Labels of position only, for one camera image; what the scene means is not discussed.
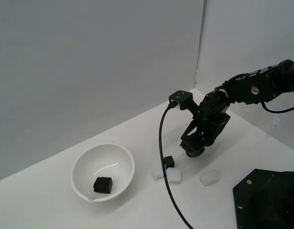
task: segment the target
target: white bowl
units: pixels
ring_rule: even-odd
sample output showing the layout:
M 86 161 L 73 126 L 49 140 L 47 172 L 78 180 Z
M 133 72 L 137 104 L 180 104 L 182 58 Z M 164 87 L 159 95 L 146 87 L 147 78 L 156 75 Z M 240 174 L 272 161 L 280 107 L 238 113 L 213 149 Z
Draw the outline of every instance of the white bowl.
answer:
M 134 174 L 134 160 L 125 147 L 108 143 L 95 146 L 75 162 L 71 175 L 74 192 L 89 203 L 113 199 L 130 184 Z M 97 177 L 111 177 L 110 194 L 94 192 Z

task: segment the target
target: white backdrop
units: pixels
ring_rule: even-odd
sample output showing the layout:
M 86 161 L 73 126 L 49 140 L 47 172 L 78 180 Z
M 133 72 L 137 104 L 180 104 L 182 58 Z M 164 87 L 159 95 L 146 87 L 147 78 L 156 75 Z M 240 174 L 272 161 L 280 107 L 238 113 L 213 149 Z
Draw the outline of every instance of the white backdrop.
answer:
M 0 0 L 0 179 L 194 87 L 203 0 Z
M 235 75 L 286 59 L 294 61 L 294 0 L 205 1 L 197 89 L 208 93 Z M 292 106 L 294 93 L 268 104 L 273 110 Z M 273 129 L 273 114 L 260 104 L 249 105 L 248 111 L 243 104 L 230 108 L 294 150 L 294 111 L 279 114 L 280 122 Z

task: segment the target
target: black mounting plate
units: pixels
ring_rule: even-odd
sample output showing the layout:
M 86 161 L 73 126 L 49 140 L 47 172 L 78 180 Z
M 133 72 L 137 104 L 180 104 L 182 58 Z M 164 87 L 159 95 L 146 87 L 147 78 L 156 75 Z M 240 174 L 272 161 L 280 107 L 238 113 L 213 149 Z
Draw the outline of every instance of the black mounting plate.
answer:
M 276 173 L 279 172 L 255 169 L 233 188 L 238 229 L 256 229 L 251 204 L 252 196 Z

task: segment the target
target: small black cube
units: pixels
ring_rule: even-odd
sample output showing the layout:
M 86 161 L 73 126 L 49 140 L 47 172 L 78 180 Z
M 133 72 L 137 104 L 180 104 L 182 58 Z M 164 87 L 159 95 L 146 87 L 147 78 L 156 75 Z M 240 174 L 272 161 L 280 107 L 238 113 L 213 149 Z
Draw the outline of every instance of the small black cube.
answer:
M 94 192 L 110 194 L 112 184 L 112 178 L 98 177 L 94 183 Z
M 175 161 L 172 158 L 172 156 L 166 156 L 164 158 L 164 164 L 165 164 L 166 168 L 173 168 L 175 166 Z

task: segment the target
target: white table surface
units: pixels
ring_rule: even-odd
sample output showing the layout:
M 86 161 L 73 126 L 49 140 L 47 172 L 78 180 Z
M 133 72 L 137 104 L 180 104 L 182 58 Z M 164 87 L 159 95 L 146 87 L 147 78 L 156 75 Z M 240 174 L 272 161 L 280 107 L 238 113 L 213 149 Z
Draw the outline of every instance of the white table surface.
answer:
M 204 95 L 193 90 L 199 103 Z M 158 126 L 167 103 L 96 135 L 0 181 L 0 229 L 187 228 L 168 197 L 164 180 L 151 170 L 160 164 Z M 244 119 L 231 119 L 215 144 L 197 158 L 179 147 L 191 121 L 189 111 L 168 112 L 163 127 L 164 155 L 173 155 L 183 173 L 172 193 L 196 229 L 236 228 L 232 188 L 253 169 L 294 171 L 294 151 Z M 121 196 L 89 204 L 70 185 L 74 160 L 103 142 L 124 145 L 132 153 L 134 178 Z M 216 169 L 220 181 L 203 187 L 201 172 Z

